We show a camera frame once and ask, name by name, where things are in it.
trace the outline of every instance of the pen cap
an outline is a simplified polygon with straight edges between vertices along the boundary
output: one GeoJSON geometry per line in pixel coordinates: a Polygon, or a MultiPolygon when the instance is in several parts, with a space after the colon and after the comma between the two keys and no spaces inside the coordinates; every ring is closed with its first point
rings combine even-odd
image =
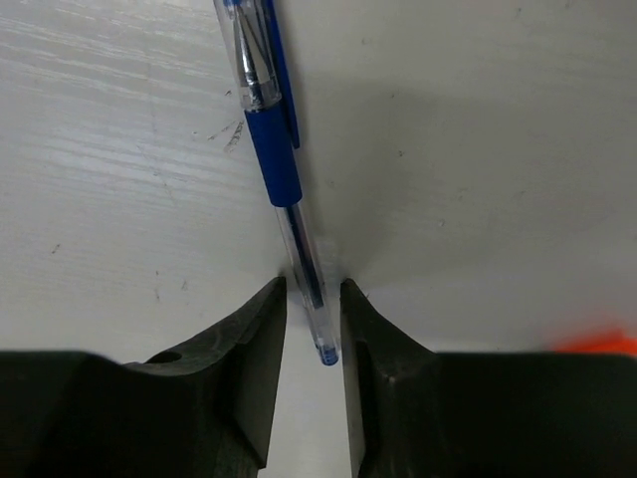
{"type": "Polygon", "coordinates": [[[214,0],[241,106],[266,110],[281,99],[263,0],[214,0]]]}

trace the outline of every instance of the transparent pen barrel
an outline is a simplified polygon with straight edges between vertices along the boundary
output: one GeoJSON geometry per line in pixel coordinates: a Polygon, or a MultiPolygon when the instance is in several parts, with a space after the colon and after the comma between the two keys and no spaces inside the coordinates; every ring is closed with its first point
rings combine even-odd
{"type": "Polygon", "coordinates": [[[239,87],[241,106],[265,110],[281,99],[262,1],[214,0],[221,33],[239,87]]]}
{"type": "Polygon", "coordinates": [[[292,267],[303,296],[304,306],[318,354],[324,364],[338,361],[338,344],[329,313],[329,303],[311,235],[300,204],[278,207],[277,217],[292,267]]]}

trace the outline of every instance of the blue end cap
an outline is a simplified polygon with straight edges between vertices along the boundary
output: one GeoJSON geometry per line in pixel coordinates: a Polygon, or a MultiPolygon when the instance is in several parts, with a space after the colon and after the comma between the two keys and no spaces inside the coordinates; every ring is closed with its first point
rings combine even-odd
{"type": "Polygon", "coordinates": [[[270,202],[276,207],[295,205],[303,194],[281,102],[265,111],[246,112],[246,120],[270,202]]]}
{"type": "Polygon", "coordinates": [[[323,365],[332,366],[338,363],[338,351],[334,348],[317,347],[323,365]]]}
{"type": "Polygon", "coordinates": [[[266,8],[268,9],[270,40],[272,42],[272,53],[275,60],[275,68],[277,69],[277,80],[279,80],[279,88],[285,105],[285,117],[292,146],[298,149],[301,146],[299,137],[299,125],[297,123],[297,112],[295,110],[295,101],[292,97],[292,84],[288,75],[286,66],[286,55],[283,50],[283,42],[281,41],[281,32],[277,23],[277,14],[275,12],[274,0],[266,0],[266,8]]]}

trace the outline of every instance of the blue pen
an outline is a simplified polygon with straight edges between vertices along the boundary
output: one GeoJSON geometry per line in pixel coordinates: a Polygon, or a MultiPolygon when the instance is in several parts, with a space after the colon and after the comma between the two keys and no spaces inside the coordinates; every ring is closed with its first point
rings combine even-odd
{"type": "Polygon", "coordinates": [[[303,295],[312,336],[325,365],[338,345],[312,236],[301,207],[303,193],[294,149],[300,146],[290,79],[273,0],[214,0],[270,202],[303,295]]]}

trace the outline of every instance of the blurry orange object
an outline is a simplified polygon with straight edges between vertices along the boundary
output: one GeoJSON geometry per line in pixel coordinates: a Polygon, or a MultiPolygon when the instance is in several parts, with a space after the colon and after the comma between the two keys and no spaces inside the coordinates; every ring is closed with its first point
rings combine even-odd
{"type": "Polygon", "coordinates": [[[631,339],[626,336],[624,331],[615,329],[564,344],[555,350],[581,354],[630,354],[637,356],[637,339],[631,339]]]}

